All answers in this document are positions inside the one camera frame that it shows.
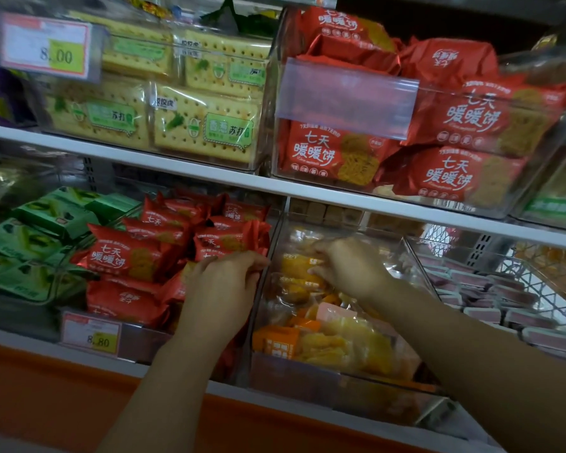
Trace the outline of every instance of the white shelf edge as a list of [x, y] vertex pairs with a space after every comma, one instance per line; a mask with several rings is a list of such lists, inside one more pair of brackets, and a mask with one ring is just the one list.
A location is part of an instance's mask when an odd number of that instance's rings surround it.
[[347, 208], [358, 208], [374, 213], [385, 213], [431, 224], [485, 234], [497, 234], [514, 240], [543, 243], [566, 249], [566, 234], [562, 232], [510, 224], [455, 211], [386, 199], [384, 197], [355, 194], [284, 179], [257, 176], [242, 171], [160, 156], [151, 152], [129, 150], [28, 130], [0, 127], [0, 139], [43, 146], [82, 156], [108, 159], [122, 164], [244, 187], [251, 190], [314, 200]]
[[[146, 365], [106, 358], [94, 355], [93, 353], [63, 347], [59, 344], [44, 342], [3, 330], [0, 330], [0, 345], [14, 350], [26, 351], [48, 358], [61, 359], [62, 361], [136, 378], [143, 378], [149, 369]], [[469, 442], [449, 435], [426, 431], [425, 429], [368, 420], [318, 405], [307, 404], [293, 399], [269, 396], [265, 393], [224, 383], [210, 381], [206, 392], [214, 396], [234, 399], [247, 404], [254, 404], [303, 416], [438, 453], [503, 453], [502, 450], [482, 442]]]

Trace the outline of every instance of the circular icon on package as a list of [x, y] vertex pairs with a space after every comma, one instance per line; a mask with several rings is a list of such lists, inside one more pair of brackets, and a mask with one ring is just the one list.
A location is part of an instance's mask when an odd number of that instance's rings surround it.
[[382, 146], [384, 146], [384, 139], [378, 138], [377, 136], [370, 138], [369, 146], [371, 146], [373, 149], [381, 148]]
[[76, 101], [74, 101], [71, 104], [71, 112], [74, 115], [74, 118], [75, 118], [76, 121], [81, 122], [86, 117], [86, 114], [84, 113], [84, 110], [82, 109], [82, 106], [80, 106], [80, 104]]
[[199, 123], [200, 121], [197, 118], [193, 118], [189, 121], [187, 130], [189, 132], [189, 136], [192, 138], [197, 138], [199, 136]]
[[214, 70], [214, 76], [218, 79], [222, 79], [222, 76], [225, 75], [225, 64], [224, 63], [214, 63], [212, 65]]

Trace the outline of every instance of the price tag reading 8.80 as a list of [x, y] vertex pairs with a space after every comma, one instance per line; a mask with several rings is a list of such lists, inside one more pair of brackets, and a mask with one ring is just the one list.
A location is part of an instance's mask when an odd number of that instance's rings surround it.
[[3, 14], [1, 66], [87, 79], [92, 24]]
[[116, 356], [120, 330], [121, 323], [115, 321], [65, 312], [61, 323], [61, 343]]

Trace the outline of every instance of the shelf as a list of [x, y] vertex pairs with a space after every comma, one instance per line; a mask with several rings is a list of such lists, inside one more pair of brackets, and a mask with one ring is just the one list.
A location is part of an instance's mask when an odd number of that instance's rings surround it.
[[559, 25], [566, 18], [565, 0], [402, 0], [500, 15], [544, 25]]
[[566, 248], [566, 233], [486, 219], [454, 211], [441, 210], [439, 208], [430, 208], [428, 206], [401, 202], [399, 200], [327, 189], [272, 177], [257, 176], [242, 171], [197, 164], [152, 153], [132, 151], [89, 141], [46, 135], [44, 133], [21, 129], [0, 127], [0, 139], [21, 144], [33, 144], [74, 153], [80, 156], [107, 159], [121, 164], [243, 187], [250, 190], [340, 205], [344, 208], [358, 208], [374, 213], [390, 214], [446, 227], [506, 236], [513, 240], [543, 243], [558, 248]]
[[[62, 347], [57, 344], [43, 342], [0, 330], [0, 345], [14, 350], [26, 351], [35, 355], [46, 356], [62, 361], [72, 362], [123, 375], [142, 378], [148, 367], [127, 361], [105, 358], [103, 356], [86, 353]], [[433, 433], [420, 428], [397, 426], [389, 423], [367, 420], [345, 413], [333, 411], [317, 405], [297, 402], [290, 399], [269, 396], [257, 391], [240, 388], [223, 383], [212, 382], [208, 384], [207, 394], [234, 399], [247, 404], [254, 404], [273, 410], [279, 410], [293, 415], [302, 414], [303, 417], [353, 429], [364, 434], [374, 435], [382, 439], [394, 440], [408, 445], [427, 449], [439, 453], [501, 453], [500, 449], [480, 442], [468, 442], [455, 437]]]

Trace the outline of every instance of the person's right hand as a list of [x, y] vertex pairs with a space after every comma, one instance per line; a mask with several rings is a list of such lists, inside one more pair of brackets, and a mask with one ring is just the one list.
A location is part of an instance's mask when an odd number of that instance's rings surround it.
[[312, 267], [310, 272], [359, 301], [375, 301], [395, 281], [377, 251], [354, 237], [322, 240], [313, 248], [324, 256], [325, 264]]

